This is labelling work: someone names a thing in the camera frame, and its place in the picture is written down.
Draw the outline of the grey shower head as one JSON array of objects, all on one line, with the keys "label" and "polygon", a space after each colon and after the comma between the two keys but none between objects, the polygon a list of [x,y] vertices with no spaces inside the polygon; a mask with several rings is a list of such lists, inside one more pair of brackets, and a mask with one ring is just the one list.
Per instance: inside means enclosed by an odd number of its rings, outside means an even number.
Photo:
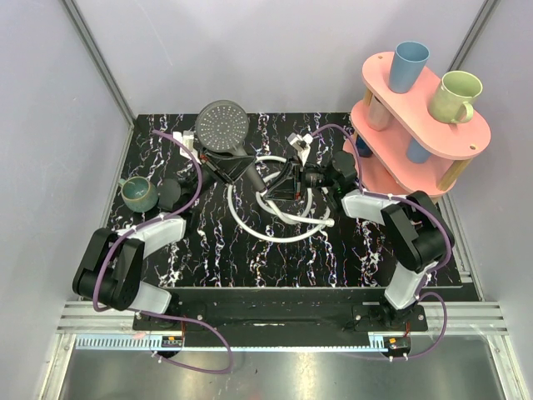
[{"label": "grey shower head", "polygon": [[207,104],[197,115],[195,134],[202,145],[201,160],[204,162],[206,152],[253,156],[255,161],[242,177],[248,178],[252,187],[263,193],[267,187],[256,170],[257,158],[243,147],[249,125],[247,113],[241,106],[230,100],[217,100]]}]

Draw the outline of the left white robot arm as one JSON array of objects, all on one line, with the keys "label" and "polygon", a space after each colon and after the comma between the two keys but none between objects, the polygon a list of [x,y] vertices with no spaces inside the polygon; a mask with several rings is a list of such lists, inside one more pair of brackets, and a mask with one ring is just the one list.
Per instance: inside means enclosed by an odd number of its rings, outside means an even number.
[{"label": "left white robot arm", "polygon": [[144,259],[180,242],[197,216],[189,209],[214,183],[234,183],[255,158],[243,153],[200,152],[195,172],[186,179],[165,178],[157,187],[159,213],[153,219],[121,231],[99,228],[83,254],[72,281],[79,296],[97,299],[106,308],[147,311],[163,330],[174,328],[180,310],[172,295],[142,280]]}]

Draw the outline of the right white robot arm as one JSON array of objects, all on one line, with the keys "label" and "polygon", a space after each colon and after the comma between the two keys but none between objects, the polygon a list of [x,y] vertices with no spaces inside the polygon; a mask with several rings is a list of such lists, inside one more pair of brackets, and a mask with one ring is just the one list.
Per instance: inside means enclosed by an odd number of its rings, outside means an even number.
[{"label": "right white robot arm", "polygon": [[330,208],[384,226],[396,268],[376,314],[385,329],[397,330],[417,304],[431,271],[451,258],[454,238],[425,192],[405,197],[368,192],[356,186],[356,179],[356,162],[348,152],[335,153],[325,167],[306,167],[293,157],[260,198],[272,205],[297,200],[308,189],[324,189]]}]

